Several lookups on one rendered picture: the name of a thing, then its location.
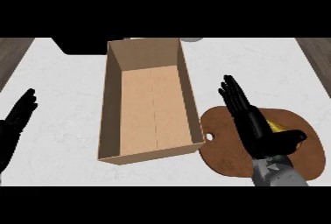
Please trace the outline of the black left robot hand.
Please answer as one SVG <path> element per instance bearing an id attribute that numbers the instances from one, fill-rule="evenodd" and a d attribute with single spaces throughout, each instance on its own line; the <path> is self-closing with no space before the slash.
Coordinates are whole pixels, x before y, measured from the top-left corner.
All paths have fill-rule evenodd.
<path id="1" fill-rule="evenodd" d="M 36 109 L 36 90 L 30 88 L 17 101 L 5 120 L 0 119 L 0 173 L 10 165 L 18 140 Z"/>

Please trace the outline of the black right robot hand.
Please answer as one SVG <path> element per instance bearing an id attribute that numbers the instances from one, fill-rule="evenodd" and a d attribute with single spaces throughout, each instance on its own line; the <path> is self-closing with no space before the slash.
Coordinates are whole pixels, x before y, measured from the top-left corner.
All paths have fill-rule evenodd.
<path id="1" fill-rule="evenodd" d="M 243 147 L 255 159 L 290 155 L 298 145 L 308 139 L 301 129 L 274 132 L 261 109 L 250 103 L 243 88 L 231 75 L 224 76 L 219 94 L 230 113 Z"/>

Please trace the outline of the round brown wooden cutting board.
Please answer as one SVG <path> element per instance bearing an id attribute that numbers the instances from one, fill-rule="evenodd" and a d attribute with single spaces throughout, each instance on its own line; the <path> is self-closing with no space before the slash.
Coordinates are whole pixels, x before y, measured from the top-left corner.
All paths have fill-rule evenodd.
<path id="1" fill-rule="evenodd" d="M 314 127 L 299 114 L 286 109 L 262 108 L 261 111 L 270 121 L 289 130 L 302 130 L 307 133 L 308 139 L 289 157 L 305 179 L 317 179 L 327 167 L 327 157 Z M 213 140 L 206 140 L 200 148 L 205 163 L 225 176 L 250 178 L 255 174 L 255 162 L 245 149 L 234 119 L 225 106 L 211 108 L 205 112 L 202 128 L 205 135 L 213 136 Z"/>

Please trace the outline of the open cardboard box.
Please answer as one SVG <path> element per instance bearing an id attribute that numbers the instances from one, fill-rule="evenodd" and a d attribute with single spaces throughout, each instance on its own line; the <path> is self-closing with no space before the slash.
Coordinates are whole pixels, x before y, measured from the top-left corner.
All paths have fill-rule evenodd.
<path id="1" fill-rule="evenodd" d="M 126 165 L 194 153 L 203 144 L 182 40 L 112 41 L 98 160 Z"/>

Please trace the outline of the black appliance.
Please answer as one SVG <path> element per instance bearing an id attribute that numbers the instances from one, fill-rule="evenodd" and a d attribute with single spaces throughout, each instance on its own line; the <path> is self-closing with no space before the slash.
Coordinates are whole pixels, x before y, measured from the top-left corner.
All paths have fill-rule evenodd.
<path id="1" fill-rule="evenodd" d="M 54 38 L 67 55 L 106 55 L 109 41 L 103 38 Z"/>

